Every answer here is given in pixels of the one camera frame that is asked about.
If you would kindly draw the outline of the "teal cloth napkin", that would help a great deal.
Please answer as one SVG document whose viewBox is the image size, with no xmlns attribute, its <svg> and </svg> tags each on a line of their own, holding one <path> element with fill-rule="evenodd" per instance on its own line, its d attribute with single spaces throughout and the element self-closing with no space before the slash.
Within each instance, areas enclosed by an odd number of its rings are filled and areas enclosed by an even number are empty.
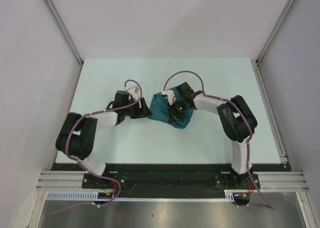
<svg viewBox="0 0 320 228">
<path fill-rule="evenodd" d="M 152 113 L 151 116 L 149 116 L 149 119 L 152 120 L 156 120 L 156 121 L 160 121 L 160 122 L 164 122 L 164 123 L 168 123 L 169 120 L 169 115 L 168 115 L 168 111 L 166 108 L 166 105 L 168 105 L 168 99 L 165 97 L 162 97 L 162 93 L 156 93 L 153 97 L 152 97 L 152 101 L 150 104 L 150 111 Z M 184 129 L 187 127 L 187 125 L 189 124 L 189 122 L 191 121 L 192 115 L 193 115 L 193 109 L 188 110 L 183 118 L 179 121 L 170 123 L 171 126 L 173 126 L 174 128 L 177 129 Z"/>
</svg>

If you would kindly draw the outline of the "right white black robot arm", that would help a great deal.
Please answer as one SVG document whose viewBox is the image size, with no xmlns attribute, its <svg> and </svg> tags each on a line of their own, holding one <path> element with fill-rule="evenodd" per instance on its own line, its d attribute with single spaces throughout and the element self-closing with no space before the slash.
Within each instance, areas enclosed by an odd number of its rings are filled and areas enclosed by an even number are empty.
<svg viewBox="0 0 320 228">
<path fill-rule="evenodd" d="M 172 90 L 161 92 L 168 100 L 168 123 L 184 120 L 185 114 L 190 110 L 203 110 L 218 115 L 223 131 L 232 141 L 231 167 L 235 173 L 231 175 L 230 182 L 235 188 L 242 189 L 248 184 L 249 177 L 252 178 L 250 141 L 258 125 L 244 98 L 237 95 L 226 99 L 203 91 L 195 92 L 186 82 L 176 90 L 178 96 Z"/>
</svg>

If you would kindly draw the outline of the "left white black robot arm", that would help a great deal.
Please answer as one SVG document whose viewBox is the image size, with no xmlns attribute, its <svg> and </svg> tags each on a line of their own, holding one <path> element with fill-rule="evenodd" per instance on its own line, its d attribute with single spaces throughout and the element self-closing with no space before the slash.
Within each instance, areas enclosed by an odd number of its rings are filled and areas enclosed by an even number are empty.
<svg viewBox="0 0 320 228">
<path fill-rule="evenodd" d="M 105 172 L 105 162 L 93 149 L 96 131 L 119 125 L 126 117 L 140 119 L 152 115 L 145 99 L 137 97 L 135 89 L 117 91 L 114 100 L 101 111 L 85 115 L 69 113 L 56 139 L 55 148 L 93 173 L 93 182 L 100 188 L 107 187 L 111 179 Z"/>
</svg>

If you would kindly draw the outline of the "right aluminium corner post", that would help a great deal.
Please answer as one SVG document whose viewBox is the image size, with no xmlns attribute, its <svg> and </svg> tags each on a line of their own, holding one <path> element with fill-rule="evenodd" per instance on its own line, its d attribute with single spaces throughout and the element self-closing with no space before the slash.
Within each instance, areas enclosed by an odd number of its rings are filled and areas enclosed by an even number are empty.
<svg viewBox="0 0 320 228">
<path fill-rule="evenodd" d="M 280 13 L 278 19 L 276 20 L 275 25 L 273 26 L 270 35 L 268 36 L 266 42 L 264 43 L 258 57 L 255 59 L 257 66 L 260 66 L 261 62 L 263 61 L 265 55 L 267 54 L 268 50 L 270 49 L 274 39 L 276 38 L 277 34 L 279 33 L 281 27 L 284 25 L 285 20 L 289 16 L 291 10 L 293 9 L 297 0 L 287 0 L 285 6 Z"/>
</svg>

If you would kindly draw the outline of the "aluminium corner post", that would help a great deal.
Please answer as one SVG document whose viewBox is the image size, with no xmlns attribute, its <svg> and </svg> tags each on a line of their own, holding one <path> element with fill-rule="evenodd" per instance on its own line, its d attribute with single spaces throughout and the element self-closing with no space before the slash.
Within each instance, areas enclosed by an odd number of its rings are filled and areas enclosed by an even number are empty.
<svg viewBox="0 0 320 228">
<path fill-rule="evenodd" d="M 64 39 L 67 47 L 69 48 L 71 54 L 73 55 L 74 59 L 77 61 L 80 67 L 83 66 L 84 60 L 81 58 L 81 55 L 54 3 L 53 0 L 43 0 L 48 12 L 50 13 L 54 23 L 56 24 L 62 38 Z"/>
<path fill-rule="evenodd" d="M 268 36 L 266 42 L 264 43 L 258 57 L 255 59 L 257 66 L 260 66 L 261 62 L 263 61 L 265 55 L 267 54 L 268 50 L 270 49 L 274 39 L 276 38 L 277 34 L 279 33 L 281 27 L 284 25 L 285 20 L 289 16 L 291 10 L 293 9 L 297 0 L 287 0 L 285 6 L 280 13 L 278 19 L 276 20 L 275 25 L 273 26 L 270 35 Z"/>
</svg>

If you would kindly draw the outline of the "left aluminium corner post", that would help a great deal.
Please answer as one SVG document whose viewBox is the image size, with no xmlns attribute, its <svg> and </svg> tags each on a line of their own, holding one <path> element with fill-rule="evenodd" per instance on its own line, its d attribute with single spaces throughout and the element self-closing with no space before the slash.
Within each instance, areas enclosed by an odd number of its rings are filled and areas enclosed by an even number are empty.
<svg viewBox="0 0 320 228">
<path fill-rule="evenodd" d="M 48 12 L 50 13 L 54 23 L 56 24 L 62 38 L 64 39 L 67 47 L 69 48 L 71 54 L 73 55 L 74 59 L 77 61 L 80 67 L 83 66 L 84 60 L 81 58 L 81 55 L 54 3 L 53 0 L 43 0 Z"/>
</svg>

